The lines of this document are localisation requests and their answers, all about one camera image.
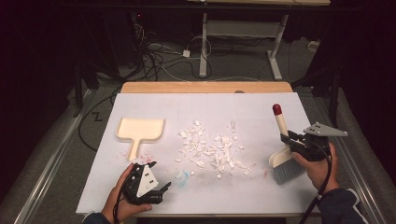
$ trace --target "red brush tip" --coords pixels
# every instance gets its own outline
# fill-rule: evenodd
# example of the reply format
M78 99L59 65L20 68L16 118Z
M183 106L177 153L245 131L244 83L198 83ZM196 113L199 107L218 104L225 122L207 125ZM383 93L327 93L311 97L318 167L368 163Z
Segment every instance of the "red brush tip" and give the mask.
M273 105L273 110L275 115L282 114L282 108L280 108L280 105Z

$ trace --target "dustpan handle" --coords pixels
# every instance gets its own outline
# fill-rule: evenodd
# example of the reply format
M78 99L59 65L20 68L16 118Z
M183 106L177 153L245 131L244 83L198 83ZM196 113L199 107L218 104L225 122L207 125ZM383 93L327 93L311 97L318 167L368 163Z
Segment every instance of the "dustpan handle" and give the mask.
M132 140L131 147L129 148L128 161L132 161L137 158L137 148L140 145L140 140Z

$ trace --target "sleeve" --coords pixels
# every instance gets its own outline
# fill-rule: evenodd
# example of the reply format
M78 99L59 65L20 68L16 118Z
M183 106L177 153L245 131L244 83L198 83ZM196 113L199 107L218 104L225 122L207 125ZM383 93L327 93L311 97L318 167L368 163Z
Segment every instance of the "sleeve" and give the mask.
M333 189L318 203L323 224L368 223L361 215L360 200L353 189Z
M102 213L91 213L84 218L82 224L110 224L110 222Z

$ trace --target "wrist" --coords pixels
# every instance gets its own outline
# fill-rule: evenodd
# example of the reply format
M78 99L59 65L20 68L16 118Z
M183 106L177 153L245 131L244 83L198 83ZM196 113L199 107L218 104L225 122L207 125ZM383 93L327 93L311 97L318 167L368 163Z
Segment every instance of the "wrist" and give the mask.
M329 180L326 188L323 190L322 195L326 194L327 192L333 189L339 189L339 188L340 188L340 184L338 184L337 180Z
M102 215L107 219L107 221L108 221L110 224L114 224L113 214L109 214L109 213L107 213L107 212L105 212L105 211L102 211L101 213L102 213Z

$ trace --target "dustpan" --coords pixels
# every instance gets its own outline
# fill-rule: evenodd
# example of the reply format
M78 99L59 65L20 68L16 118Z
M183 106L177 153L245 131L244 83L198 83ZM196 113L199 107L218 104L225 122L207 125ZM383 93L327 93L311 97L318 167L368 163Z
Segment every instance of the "dustpan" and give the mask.
M163 133L163 119L127 119L120 120L116 135L120 139L132 140L128 160L137 158L137 150L143 141L155 141Z

